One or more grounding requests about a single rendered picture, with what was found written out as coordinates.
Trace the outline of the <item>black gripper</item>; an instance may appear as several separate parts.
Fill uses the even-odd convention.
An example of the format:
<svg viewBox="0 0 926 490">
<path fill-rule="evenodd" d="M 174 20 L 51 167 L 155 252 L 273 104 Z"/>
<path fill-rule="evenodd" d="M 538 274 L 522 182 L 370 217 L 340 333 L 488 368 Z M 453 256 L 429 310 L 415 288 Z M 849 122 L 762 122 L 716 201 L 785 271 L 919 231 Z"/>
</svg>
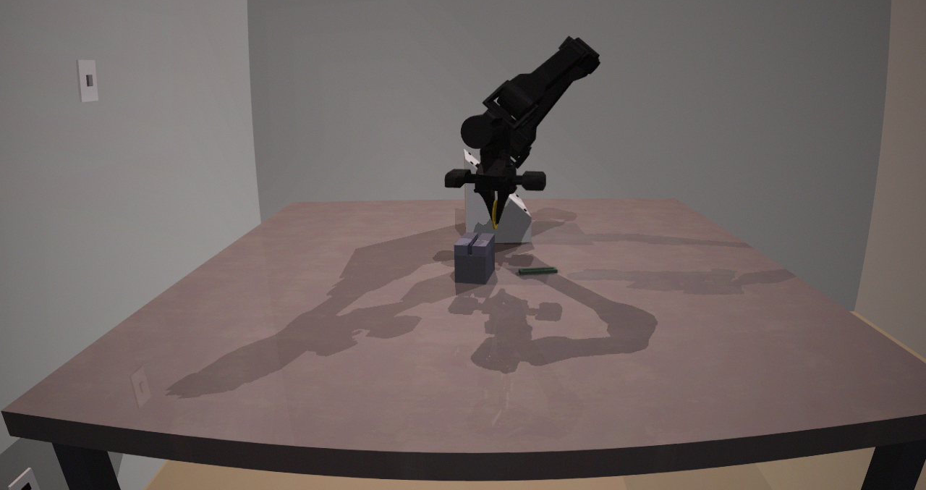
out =
<svg viewBox="0 0 926 490">
<path fill-rule="evenodd" d="M 480 163 L 482 163 L 484 156 L 490 155 L 492 159 L 502 159 L 502 154 L 507 154 L 511 161 L 511 143 L 493 144 L 480 149 Z M 488 208 L 490 220 L 492 220 L 493 203 L 495 203 L 496 199 L 495 190 L 478 189 L 476 174 L 472 174 L 472 170 L 470 169 L 454 168 L 444 175 L 444 187 L 456 187 L 460 189 L 465 183 L 475 183 L 474 191 L 483 197 L 484 203 Z M 505 184 L 504 188 L 498 191 L 496 225 L 498 225 L 500 221 L 507 198 L 518 189 L 517 185 L 521 185 L 525 190 L 545 190 L 546 174 L 545 172 L 524 172 L 522 176 L 517 176 L 513 185 Z"/>
</svg>

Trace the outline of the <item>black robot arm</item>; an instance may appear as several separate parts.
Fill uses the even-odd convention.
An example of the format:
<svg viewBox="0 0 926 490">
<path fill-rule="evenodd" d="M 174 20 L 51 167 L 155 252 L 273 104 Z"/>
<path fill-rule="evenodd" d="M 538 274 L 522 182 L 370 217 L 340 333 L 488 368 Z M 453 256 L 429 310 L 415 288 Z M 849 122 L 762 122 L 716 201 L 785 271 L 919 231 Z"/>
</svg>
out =
<svg viewBox="0 0 926 490">
<path fill-rule="evenodd" d="M 475 165 L 478 189 L 500 191 L 505 184 L 514 184 L 516 168 L 530 155 L 537 126 L 573 81 L 599 67 L 600 55 L 581 38 L 568 37 L 558 49 L 534 72 L 507 79 L 482 102 L 488 108 L 483 115 L 472 115 L 463 122 L 461 138 L 467 146 L 483 149 L 511 143 L 515 160 L 510 161 L 507 154 L 502 154 L 502 159 L 484 156 L 482 163 Z"/>
</svg>

